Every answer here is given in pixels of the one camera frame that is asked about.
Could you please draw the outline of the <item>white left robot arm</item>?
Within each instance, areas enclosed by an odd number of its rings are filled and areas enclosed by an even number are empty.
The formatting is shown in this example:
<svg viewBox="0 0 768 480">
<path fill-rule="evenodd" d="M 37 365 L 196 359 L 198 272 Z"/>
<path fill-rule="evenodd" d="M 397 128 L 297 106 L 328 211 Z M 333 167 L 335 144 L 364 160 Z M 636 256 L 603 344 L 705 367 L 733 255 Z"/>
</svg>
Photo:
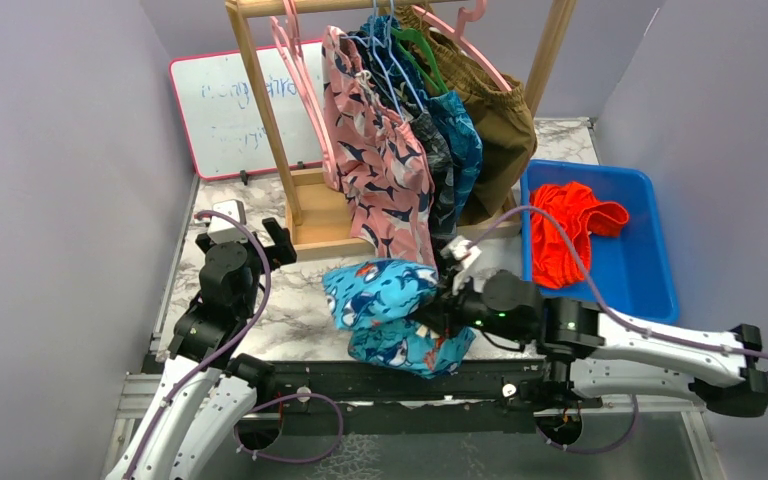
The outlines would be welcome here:
<svg viewBox="0 0 768 480">
<path fill-rule="evenodd" d="M 234 351 L 265 310 L 272 273 L 297 260 L 289 231 L 264 219 L 272 241 L 265 246 L 227 214 L 199 215 L 227 222 L 231 234 L 196 240 L 204 254 L 198 291 L 175 325 L 155 394 L 110 479 L 196 479 L 231 428 L 273 401 L 273 366 Z"/>
</svg>

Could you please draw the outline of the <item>light blue shark shorts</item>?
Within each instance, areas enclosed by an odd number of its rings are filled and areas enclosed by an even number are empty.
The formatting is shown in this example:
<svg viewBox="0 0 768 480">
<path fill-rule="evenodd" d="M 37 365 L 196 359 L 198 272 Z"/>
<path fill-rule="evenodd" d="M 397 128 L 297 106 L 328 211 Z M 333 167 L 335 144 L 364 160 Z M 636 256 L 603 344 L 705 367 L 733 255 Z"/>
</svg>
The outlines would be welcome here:
<svg viewBox="0 0 768 480">
<path fill-rule="evenodd" d="M 454 373 L 475 339 L 469 329 L 445 338 L 412 318 L 433 299 L 437 283 L 430 266 L 381 258 L 322 279 L 335 326 L 352 333 L 347 352 L 353 359 L 426 379 Z"/>
</svg>

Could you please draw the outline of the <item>pink plastic hanger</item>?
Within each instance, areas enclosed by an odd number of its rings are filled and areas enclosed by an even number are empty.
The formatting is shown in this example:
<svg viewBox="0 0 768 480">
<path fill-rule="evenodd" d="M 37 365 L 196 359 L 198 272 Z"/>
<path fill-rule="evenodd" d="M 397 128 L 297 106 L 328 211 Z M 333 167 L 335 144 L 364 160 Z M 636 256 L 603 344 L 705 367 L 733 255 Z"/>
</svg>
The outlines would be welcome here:
<svg viewBox="0 0 768 480">
<path fill-rule="evenodd" d="M 282 3 L 286 16 L 285 24 L 281 25 L 277 17 L 271 16 L 272 37 L 318 139 L 322 153 L 324 182 L 331 190 L 338 191 L 336 156 L 299 39 L 297 7 L 292 0 L 283 0 Z"/>
</svg>

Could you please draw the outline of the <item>pink patterned shorts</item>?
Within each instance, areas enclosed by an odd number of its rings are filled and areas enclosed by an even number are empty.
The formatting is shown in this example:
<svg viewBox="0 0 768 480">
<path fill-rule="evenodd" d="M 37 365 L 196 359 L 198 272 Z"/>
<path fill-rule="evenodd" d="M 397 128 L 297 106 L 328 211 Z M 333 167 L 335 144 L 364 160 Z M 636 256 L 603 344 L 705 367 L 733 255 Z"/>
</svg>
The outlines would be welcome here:
<svg viewBox="0 0 768 480">
<path fill-rule="evenodd" d="M 333 157 L 328 179 L 342 193 L 349 233 L 380 257 L 431 265 L 434 185 L 408 115 L 385 106 L 357 44 L 337 26 L 322 38 L 323 116 Z"/>
</svg>

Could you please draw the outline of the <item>orange mesh shorts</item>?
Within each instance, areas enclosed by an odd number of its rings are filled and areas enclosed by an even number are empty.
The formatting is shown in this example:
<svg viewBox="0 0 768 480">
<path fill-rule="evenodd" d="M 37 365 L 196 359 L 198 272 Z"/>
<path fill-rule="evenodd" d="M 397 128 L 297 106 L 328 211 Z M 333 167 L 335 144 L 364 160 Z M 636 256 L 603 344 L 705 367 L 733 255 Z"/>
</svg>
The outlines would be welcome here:
<svg viewBox="0 0 768 480">
<path fill-rule="evenodd" d="M 592 265 L 591 236 L 617 238 L 630 221 L 621 204 L 598 199 L 579 182 L 545 184 L 532 191 L 529 203 L 551 215 L 560 225 L 539 213 L 530 216 L 532 278 L 542 287 L 561 289 L 582 282 L 577 262 Z"/>
</svg>

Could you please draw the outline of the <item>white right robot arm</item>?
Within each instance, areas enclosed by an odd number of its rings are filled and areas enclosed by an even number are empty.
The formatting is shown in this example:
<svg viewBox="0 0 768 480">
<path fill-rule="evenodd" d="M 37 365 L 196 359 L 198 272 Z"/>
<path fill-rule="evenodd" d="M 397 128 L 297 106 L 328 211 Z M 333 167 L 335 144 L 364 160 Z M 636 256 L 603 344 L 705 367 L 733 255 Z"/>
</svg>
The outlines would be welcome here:
<svg viewBox="0 0 768 480">
<path fill-rule="evenodd" d="M 768 373 L 760 331 L 741 324 L 705 332 L 622 315 L 567 298 L 500 270 L 475 290 L 447 281 L 413 315 L 436 334 L 465 329 L 533 345 L 542 375 L 522 393 L 534 409 L 571 407 L 605 395 L 686 399 L 730 417 L 757 418 L 768 408 Z"/>
</svg>

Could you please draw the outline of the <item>light blue wire hanger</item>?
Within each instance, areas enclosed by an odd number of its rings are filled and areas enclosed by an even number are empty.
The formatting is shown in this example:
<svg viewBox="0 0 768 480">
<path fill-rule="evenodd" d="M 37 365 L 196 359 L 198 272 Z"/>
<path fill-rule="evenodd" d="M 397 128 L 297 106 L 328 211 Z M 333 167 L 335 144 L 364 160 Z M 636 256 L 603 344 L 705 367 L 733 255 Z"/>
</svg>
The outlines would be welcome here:
<svg viewBox="0 0 768 480">
<path fill-rule="evenodd" d="M 352 40 L 358 53 L 362 57 L 365 69 L 370 72 L 371 78 L 379 90 L 381 102 L 395 111 L 401 120 L 404 119 L 403 111 L 399 104 L 399 97 L 395 93 L 389 74 L 385 72 L 385 65 L 377 50 L 378 39 L 375 37 L 375 18 L 378 15 L 378 4 L 372 2 L 371 15 L 358 29 L 350 31 L 346 38 Z"/>
</svg>

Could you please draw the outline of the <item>thin pink wire hanger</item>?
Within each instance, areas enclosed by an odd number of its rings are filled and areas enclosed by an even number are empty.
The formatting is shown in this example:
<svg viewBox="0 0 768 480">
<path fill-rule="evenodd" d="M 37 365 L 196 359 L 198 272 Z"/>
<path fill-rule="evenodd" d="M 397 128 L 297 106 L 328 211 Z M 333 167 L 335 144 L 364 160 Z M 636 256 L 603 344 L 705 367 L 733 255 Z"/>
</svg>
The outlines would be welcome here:
<svg viewBox="0 0 768 480">
<path fill-rule="evenodd" d="M 296 71 L 300 74 L 300 79 L 296 81 L 296 85 L 299 89 L 301 98 L 307 101 L 306 109 L 322 149 L 322 165 L 323 167 L 326 167 L 326 163 L 333 158 L 333 149 L 328 137 L 318 97 L 316 96 L 311 76 L 305 62 L 300 41 L 300 28 L 296 4 L 292 0 L 283 0 L 283 4 L 286 14 L 285 24 L 289 28 L 289 48 L 291 51 L 291 58 L 295 63 Z"/>
</svg>

